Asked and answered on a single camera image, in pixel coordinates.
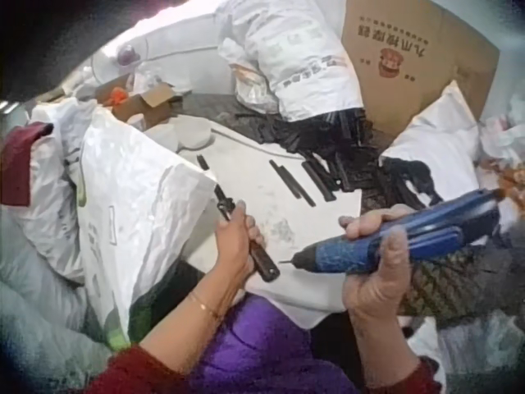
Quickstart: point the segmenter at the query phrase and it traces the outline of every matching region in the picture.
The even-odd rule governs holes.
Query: fingernail
[[[403,249],[407,245],[407,234],[402,226],[393,226],[388,231],[387,247],[390,250]]]
[[[351,222],[353,222],[355,218],[352,218],[351,216],[341,216],[339,217],[339,225],[341,227],[348,226]]]

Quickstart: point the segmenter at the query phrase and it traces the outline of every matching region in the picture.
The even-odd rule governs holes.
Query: small cardboard box
[[[133,115],[142,113],[149,129],[171,116],[170,100],[176,96],[170,85],[158,84],[147,92],[129,97],[113,107],[113,115],[119,121],[127,121]]]
[[[116,87],[125,88],[129,74],[120,76],[106,84],[99,86],[95,93],[95,98],[99,103],[109,100],[110,94]],[[170,85],[161,83],[142,94],[129,97],[124,102],[116,105],[112,109],[113,116],[119,121],[128,121],[130,117],[137,113],[144,115],[146,129],[156,126],[171,116],[170,100],[176,96]]]
[[[500,55],[474,28],[428,0],[347,0],[342,42],[367,117],[392,135],[452,80],[478,119]]]

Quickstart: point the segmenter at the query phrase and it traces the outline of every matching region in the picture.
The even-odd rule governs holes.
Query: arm
[[[230,222],[216,231],[217,264],[175,310],[140,343],[169,369],[188,374],[208,346],[237,291],[253,271],[249,240],[263,243],[255,221],[240,202]]]
[[[409,213],[408,207],[372,211],[359,219],[342,219],[350,239],[367,236],[383,220]],[[397,320],[399,304],[409,288],[409,245],[402,227],[393,227],[381,243],[381,262],[369,276],[350,275],[343,301],[354,326],[363,372],[371,392],[434,393],[433,373],[412,352]]]
[[[185,376],[199,362],[237,291],[253,271],[249,240],[263,244],[244,203],[216,230],[217,263],[139,346],[120,353],[86,392],[187,392]]]

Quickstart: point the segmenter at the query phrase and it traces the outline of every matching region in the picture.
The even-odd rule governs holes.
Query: left hand
[[[221,219],[215,231],[219,256],[216,267],[227,272],[241,285],[254,269],[249,256],[249,242],[255,241],[264,247],[264,238],[255,219],[246,215],[246,204],[239,201],[227,222]]]

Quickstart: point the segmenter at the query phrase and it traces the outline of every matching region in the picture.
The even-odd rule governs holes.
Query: red logo
[[[395,78],[399,75],[399,68],[403,63],[403,55],[392,48],[381,50],[379,61],[379,75],[383,78]]]

